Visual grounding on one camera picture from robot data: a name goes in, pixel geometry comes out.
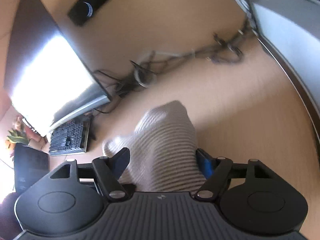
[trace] monitor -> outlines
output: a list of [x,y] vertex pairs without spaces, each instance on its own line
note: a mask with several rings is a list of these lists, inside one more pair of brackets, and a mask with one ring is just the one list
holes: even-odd
[[20,0],[8,48],[4,88],[15,109],[42,136],[111,100],[41,0]]

